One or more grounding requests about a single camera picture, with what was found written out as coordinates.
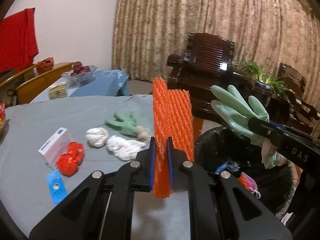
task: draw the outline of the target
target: white box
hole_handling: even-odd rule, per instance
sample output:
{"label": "white box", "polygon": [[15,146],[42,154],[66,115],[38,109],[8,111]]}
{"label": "white box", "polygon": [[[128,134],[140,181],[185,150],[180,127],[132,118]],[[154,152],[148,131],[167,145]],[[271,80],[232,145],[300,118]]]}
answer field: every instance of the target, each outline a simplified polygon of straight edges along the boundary
{"label": "white box", "polygon": [[47,164],[55,169],[56,163],[61,154],[67,150],[68,144],[72,142],[66,128],[60,127],[38,150],[46,160]]}

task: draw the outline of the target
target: potted plant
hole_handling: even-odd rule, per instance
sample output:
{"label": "potted plant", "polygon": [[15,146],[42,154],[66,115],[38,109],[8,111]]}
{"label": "potted plant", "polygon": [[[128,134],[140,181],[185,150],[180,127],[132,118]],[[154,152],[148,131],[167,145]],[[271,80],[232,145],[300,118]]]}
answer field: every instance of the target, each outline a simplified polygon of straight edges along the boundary
{"label": "potted plant", "polygon": [[267,90],[274,90],[276,94],[287,99],[285,94],[289,89],[286,87],[281,77],[277,78],[272,76],[270,73],[265,73],[261,66],[258,66],[253,60],[248,62],[232,62],[232,66],[236,70],[244,73],[245,78],[252,84],[256,84]]}

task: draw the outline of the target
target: table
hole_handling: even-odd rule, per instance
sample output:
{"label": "table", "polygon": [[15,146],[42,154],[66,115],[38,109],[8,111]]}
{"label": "table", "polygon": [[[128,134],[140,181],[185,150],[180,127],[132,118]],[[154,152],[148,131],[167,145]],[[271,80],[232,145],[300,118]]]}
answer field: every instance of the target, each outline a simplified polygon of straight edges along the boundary
{"label": "table", "polygon": [[[6,109],[9,130],[0,143],[0,198],[26,236],[54,208],[46,180],[52,169],[38,149],[60,127],[84,144],[85,158],[79,171],[62,178],[68,193],[95,170],[117,171],[124,162],[105,147],[89,147],[85,139],[87,129],[105,127],[104,120],[115,111],[134,111],[138,122],[153,131],[152,95],[66,97]],[[119,135],[107,129],[110,135]],[[136,192],[131,239],[190,240],[188,193],[156,199],[151,193]]]}
{"label": "table", "polygon": [[[120,95],[128,96],[128,74],[121,70],[97,70],[93,72],[95,80],[87,85],[71,88],[67,90],[68,97],[83,96],[116,96],[120,91]],[[63,77],[55,83],[66,82]],[[42,102],[49,100],[48,91],[50,88],[42,91],[31,102]]]}

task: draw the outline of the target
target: green plant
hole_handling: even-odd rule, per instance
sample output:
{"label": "green plant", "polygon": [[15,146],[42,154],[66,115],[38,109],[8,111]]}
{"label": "green plant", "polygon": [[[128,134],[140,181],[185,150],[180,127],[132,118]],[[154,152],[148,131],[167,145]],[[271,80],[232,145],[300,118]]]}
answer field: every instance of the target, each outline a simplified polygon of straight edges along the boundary
{"label": "green plant", "polygon": [[249,60],[248,62],[232,62],[232,65],[237,69],[241,69],[253,75],[256,80],[272,86],[278,95],[285,99],[288,99],[285,92],[289,89],[286,87],[284,82],[280,80],[281,78],[276,78],[270,73],[265,73],[263,71],[263,68],[261,66],[258,66],[258,64],[253,60]]}

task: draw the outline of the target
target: blue gripper pad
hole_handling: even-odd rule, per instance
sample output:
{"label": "blue gripper pad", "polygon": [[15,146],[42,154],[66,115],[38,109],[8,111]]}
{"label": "blue gripper pad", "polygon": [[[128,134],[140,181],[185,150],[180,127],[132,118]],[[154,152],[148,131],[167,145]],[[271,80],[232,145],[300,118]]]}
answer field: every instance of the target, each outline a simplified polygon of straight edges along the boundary
{"label": "blue gripper pad", "polygon": [[167,157],[168,157],[168,169],[169,169],[169,180],[170,180],[170,187],[173,189],[173,166],[172,166],[172,155],[170,151],[170,143],[169,138],[167,139]]}
{"label": "blue gripper pad", "polygon": [[283,131],[286,131],[285,126],[283,126],[283,125],[281,125],[281,124],[279,124],[279,123],[277,123],[277,122],[269,121],[269,123],[275,125],[276,127],[279,127],[279,128],[280,128],[281,130],[283,130]]}
{"label": "blue gripper pad", "polygon": [[153,189],[153,181],[155,176],[155,163],[156,163],[156,140],[152,140],[152,154],[151,154],[151,164],[150,164],[150,175],[149,175],[149,187],[150,191]]}

